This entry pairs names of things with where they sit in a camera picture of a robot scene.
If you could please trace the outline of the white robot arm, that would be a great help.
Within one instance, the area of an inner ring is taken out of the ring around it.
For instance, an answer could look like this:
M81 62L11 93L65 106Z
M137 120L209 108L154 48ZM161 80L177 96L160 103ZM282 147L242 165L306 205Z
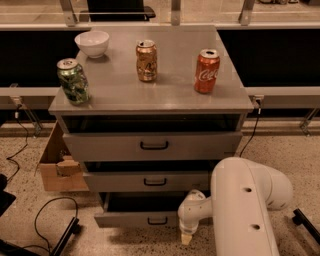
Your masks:
M293 197L282 172L248 159L229 157L214 168L210 195L191 190L178 209L181 242L190 243L202 219L214 225L217 256L280 256L269 219Z

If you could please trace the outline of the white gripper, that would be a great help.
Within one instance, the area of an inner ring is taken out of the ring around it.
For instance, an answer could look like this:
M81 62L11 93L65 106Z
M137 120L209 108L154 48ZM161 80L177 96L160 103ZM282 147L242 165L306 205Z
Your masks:
M181 230L181 242L188 245L192 235L197 231L202 206L206 202L206 196L199 190L191 190L178 208L179 228Z

